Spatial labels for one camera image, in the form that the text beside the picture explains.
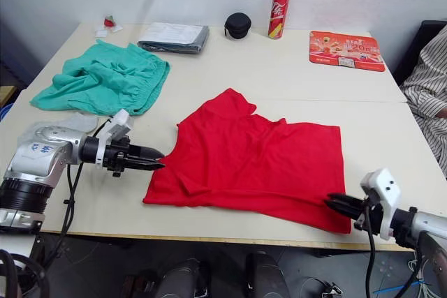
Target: coca-cola can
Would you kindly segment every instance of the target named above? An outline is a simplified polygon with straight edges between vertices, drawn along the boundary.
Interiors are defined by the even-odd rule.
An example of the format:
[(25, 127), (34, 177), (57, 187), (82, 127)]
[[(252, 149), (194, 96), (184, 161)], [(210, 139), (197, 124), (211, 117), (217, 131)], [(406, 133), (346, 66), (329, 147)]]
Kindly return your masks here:
[(288, 0), (273, 0), (268, 27), (269, 38), (281, 38), (286, 23)]

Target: person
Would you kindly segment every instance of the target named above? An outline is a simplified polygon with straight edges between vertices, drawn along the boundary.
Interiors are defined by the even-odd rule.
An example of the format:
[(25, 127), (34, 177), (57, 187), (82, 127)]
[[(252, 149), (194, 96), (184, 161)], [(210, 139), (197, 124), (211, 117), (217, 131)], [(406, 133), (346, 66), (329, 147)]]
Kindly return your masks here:
[(447, 26), (421, 50), (401, 90), (447, 178)]

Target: black chair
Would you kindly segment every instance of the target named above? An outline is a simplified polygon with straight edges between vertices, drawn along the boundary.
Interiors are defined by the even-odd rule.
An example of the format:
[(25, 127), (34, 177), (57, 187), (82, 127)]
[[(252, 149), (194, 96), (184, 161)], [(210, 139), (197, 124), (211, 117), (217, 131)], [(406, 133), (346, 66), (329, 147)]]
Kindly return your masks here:
[(404, 57), (393, 73), (397, 85), (401, 85), (413, 72), (418, 63), (419, 53), (438, 33), (447, 21), (425, 20), (419, 27), (418, 33), (410, 44)]

